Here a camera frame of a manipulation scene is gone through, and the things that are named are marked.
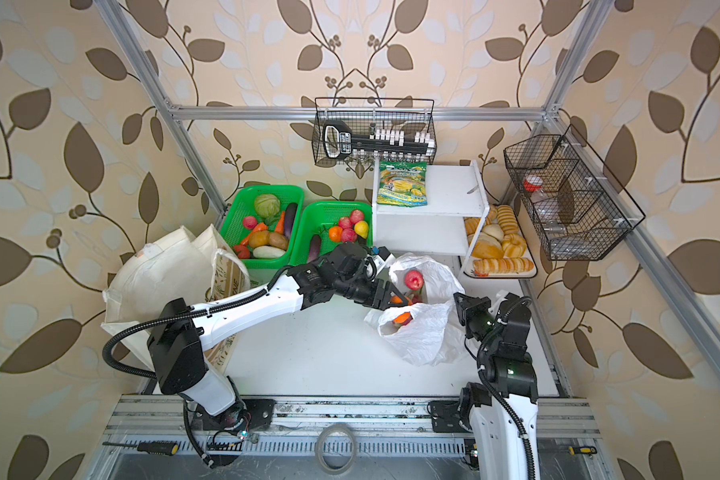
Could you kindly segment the white plastic grocery bag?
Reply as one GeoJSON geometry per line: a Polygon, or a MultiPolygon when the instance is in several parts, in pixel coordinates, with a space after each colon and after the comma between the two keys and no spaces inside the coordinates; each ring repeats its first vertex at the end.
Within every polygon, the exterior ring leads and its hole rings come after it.
{"type": "Polygon", "coordinates": [[[427,255],[406,253],[392,262],[388,271],[391,283],[403,293],[411,291],[404,281],[411,270],[423,275],[424,301],[371,310],[364,321],[407,363],[454,363],[466,356],[465,329],[458,322],[454,300],[454,295],[465,289],[449,266],[427,255]]]}

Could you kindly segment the cream canvas tote bag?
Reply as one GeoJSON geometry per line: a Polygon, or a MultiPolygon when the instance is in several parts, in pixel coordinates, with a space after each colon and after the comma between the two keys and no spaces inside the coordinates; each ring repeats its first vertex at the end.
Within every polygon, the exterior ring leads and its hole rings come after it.
{"type": "Polygon", "coordinates": [[[185,227],[146,244],[104,291],[102,329],[110,335],[157,318],[167,303],[189,306],[251,288],[249,272],[214,226],[195,236],[185,227]]]}

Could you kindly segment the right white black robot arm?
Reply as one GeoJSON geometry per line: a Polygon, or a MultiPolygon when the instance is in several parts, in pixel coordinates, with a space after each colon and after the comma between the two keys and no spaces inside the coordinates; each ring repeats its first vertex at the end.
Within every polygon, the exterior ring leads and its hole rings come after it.
{"type": "Polygon", "coordinates": [[[475,438],[482,479],[537,479],[538,387],[527,340],[531,299],[507,293],[454,295],[465,339],[474,340],[478,380],[462,390],[461,422],[475,438]]]}

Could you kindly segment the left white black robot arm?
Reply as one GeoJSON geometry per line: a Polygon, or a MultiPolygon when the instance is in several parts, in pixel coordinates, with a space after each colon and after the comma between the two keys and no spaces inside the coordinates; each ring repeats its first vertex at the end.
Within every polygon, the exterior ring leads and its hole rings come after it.
{"type": "Polygon", "coordinates": [[[408,298],[379,276],[393,259],[385,247],[342,243],[307,263],[280,268],[268,283],[246,292],[192,306],[176,299],[166,305],[163,317],[114,334],[102,358],[117,371],[156,380],[162,393],[191,401],[211,417],[231,415],[242,403],[232,380],[210,366],[207,351],[247,328],[334,296],[379,311],[406,306],[408,298]],[[148,334],[150,370],[113,356],[118,343],[142,331],[148,334]]]}

